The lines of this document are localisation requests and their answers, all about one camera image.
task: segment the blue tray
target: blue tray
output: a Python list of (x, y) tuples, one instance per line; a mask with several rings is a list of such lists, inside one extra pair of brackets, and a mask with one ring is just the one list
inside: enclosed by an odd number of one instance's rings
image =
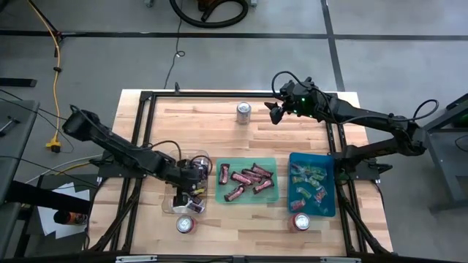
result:
[[(320, 205), (317, 205), (315, 198), (313, 197), (317, 190), (310, 183), (300, 182), (293, 183), (293, 175), (291, 164), (302, 164), (309, 165), (311, 167), (323, 168), (327, 171), (327, 176), (323, 180), (319, 180), (319, 183), (325, 188), (327, 194), (323, 197)], [(310, 199), (305, 199), (301, 193), (296, 191), (297, 187), (302, 187), (312, 194)], [(306, 205), (299, 210), (291, 210), (291, 202), (295, 200), (306, 200)], [(323, 156), (316, 154), (307, 153), (291, 153), (290, 162), (288, 166), (288, 181), (287, 181), (287, 209), (291, 213), (305, 213), (313, 216), (335, 216), (335, 183), (333, 175), (333, 158), (331, 156)]]

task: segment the wooden tabletop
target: wooden tabletop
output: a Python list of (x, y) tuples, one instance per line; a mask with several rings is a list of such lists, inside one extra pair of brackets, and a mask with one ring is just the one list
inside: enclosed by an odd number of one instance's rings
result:
[[(123, 90), (113, 131), (130, 140), (141, 90)], [(359, 106), (353, 92), (338, 93)], [(235, 122), (235, 107), (241, 101), (252, 106), (248, 126)], [(287, 162), (291, 152), (326, 154), (328, 139), (325, 123), (311, 118), (285, 115), (278, 125), (271, 124), (265, 99), (247, 98), (158, 98), (150, 142), (175, 140), (182, 149), (206, 150), (216, 163), (221, 157), (274, 157), (278, 165), (280, 199), (273, 204), (222, 205), (214, 200), (216, 168), (209, 177), (205, 212), (195, 216), (199, 225), (193, 235), (176, 229), (177, 215), (162, 212), (165, 184), (146, 178), (140, 195), (133, 254), (207, 254), (264, 256), (342, 256), (345, 255), (339, 213), (333, 218), (311, 217), (311, 226), (303, 233), (287, 231)], [(361, 126), (344, 125), (348, 144), (368, 143)], [(139, 145), (144, 129), (140, 134)], [(172, 145), (158, 150), (169, 153)], [(109, 179), (95, 199), (91, 214), (90, 237), (93, 245), (116, 216), (122, 179)], [(370, 182), (356, 181), (361, 217), (381, 244), (391, 251), (382, 200)], [(120, 245), (127, 223), (124, 222)], [(350, 219), (355, 248), (355, 226)]]

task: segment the concrete floor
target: concrete floor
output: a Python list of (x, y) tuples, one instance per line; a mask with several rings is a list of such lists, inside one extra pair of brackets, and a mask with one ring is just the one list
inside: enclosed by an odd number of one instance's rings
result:
[[(236, 26), (215, 32), (324, 34), (320, 0), (259, 0)], [(135, 0), (37, 0), (59, 30), (176, 32), (178, 17), (167, 1), (153, 8)], [(468, 34), (464, 0), (329, 0), (335, 34)], [(199, 17), (194, 1), (184, 10)], [(235, 14), (226, 3), (213, 19)], [(13, 1), (0, 13), (0, 28), (44, 30), (25, 1)], [(185, 23), (182, 32), (206, 31)], [(176, 39), (69, 38), (61, 46), (58, 97), (63, 115), (69, 104), (97, 113), (111, 126), (123, 88), (161, 88)], [(441, 108), (468, 91), (468, 42), (337, 41), (346, 91), (357, 91), (361, 107), (410, 116), (424, 100), (438, 99)], [(312, 76), (326, 91), (336, 91), (328, 41), (322, 39), (193, 39), (180, 40), (186, 56), (178, 58), (168, 87), (178, 81), (191, 89), (269, 89), (273, 75), (290, 70)], [(24, 99), (38, 99), (54, 111), (53, 43), (47, 37), (0, 37), (0, 75), (38, 79), (36, 88), (5, 88)], [(422, 120), (425, 123), (442, 114)], [(101, 153), (92, 143), (71, 139), (71, 154), (44, 149), (53, 128), (37, 119), (24, 158), (52, 167)], [(370, 142), (388, 137), (368, 130)], [(64, 143), (64, 150), (69, 149)], [(395, 252), (405, 256), (468, 260), (467, 211), (430, 214), (429, 205), (447, 201), (429, 154), (381, 158), (394, 166), (382, 176), (385, 212)], [(42, 170), (21, 164), (16, 180)]]

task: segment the red candy bar wrapper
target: red candy bar wrapper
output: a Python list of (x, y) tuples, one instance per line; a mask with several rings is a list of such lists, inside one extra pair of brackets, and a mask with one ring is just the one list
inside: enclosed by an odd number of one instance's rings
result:
[(247, 176), (250, 177), (250, 178), (253, 178), (253, 181), (254, 181), (254, 182), (257, 182), (257, 183), (261, 182), (262, 179), (263, 179), (263, 176), (262, 176), (262, 175), (259, 175), (259, 174), (257, 174), (256, 172), (251, 171), (251, 170), (249, 170), (249, 169), (242, 169), (242, 174), (243, 174), (243, 175), (247, 175)]
[(295, 200), (295, 201), (292, 201), (290, 203), (291, 205), (291, 210), (292, 211), (296, 211), (296, 210), (299, 210), (301, 209), (302, 207), (306, 206), (306, 200), (302, 199), (302, 200)]
[(273, 175), (272, 172), (269, 172), (265, 169), (263, 169), (262, 167), (259, 167), (257, 164), (254, 163), (254, 165), (252, 166), (251, 170), (259, 175), (262, 175), (263, 177), (266, 177), (266, 178), (271, 178), (271, 176)]
[(233, 172), (231, 174), (231, 180), (234, 180), (239, 183), (243, 183), (246, 186), (250, 186), (252, 184), (252, 181), (247, 176), (244, 176), (238, 172)]
[(242, 174), (244, 177), (247, 177), (250, 181), (255, 182), (255, 183), (260, 183), (262, 181), (262, 178), (254, 177), (251, 175), (247, 174)]
[(252, 190), (254, 191), (254, 194), (258, 194), (261, 191), (263, 191), (263, 190), (265, 190), (267, 188), (270, 188), (270, 187), (274, 187), (274, 186), (275, 186), (275, 184), (273, 183), (273, 180), (267, 179), (261, 185), (255, 186)]
[(224, 200), (226, 200), (226, 202), (232, 202), (234, 199), (238, 198), (244, 191), (245, 191), (244, 186), (239, 185), (234, 190), (232, 190), (229, 194), (225, 194)]
[(219, 184), (227, 183), (227, 176), (229, 176), (229, 164), (221, 164), (219, 171)]

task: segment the black hose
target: black hose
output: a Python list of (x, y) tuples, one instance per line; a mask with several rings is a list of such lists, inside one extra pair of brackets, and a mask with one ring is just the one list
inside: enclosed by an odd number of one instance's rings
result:
[[(220, 4), (223, 4), (227, 1), (234, 1), (238, 4), (240, 4), (242, 6), (242, 11), (241, 13), (236, 16), (235, 18), (231, 18), (229, 20), (226, 20), (226, 21), (221, 21), (221, 22), (206, 22), (206, 20), (208, 19), (208, 17), (211, 15), (211, 13), (220, 5)], [(247, 15), (247, 12), (249, 11), (249, 5), (247, 4), (247, 2), (245, 0), (215, 0), (213, 3), (211, 3), (207, 10), (203, 13), (203, 16), (202, 16), (202, 21), (197, 21), (195, 19), (192, 19), (192, 18), (189, 18), (188, 16), (186, 16), (182, 10), (178, 7), (177, 3), (176, 3), (176, 0), (169, 0), (170, 2), (170, 6), (174, 9), (174, 12), (185, 22), (187, 22), (188, 24), (192, 25), (192, 26), (196, 26), (196, 27), (199, 27), (199, 28), (224, 28), (224, 27), (227, 27), (227, 26), (232, 26), (236, 23), (239, 23), (241, 22), (241, 20), (243, 20), (246, 15)]]

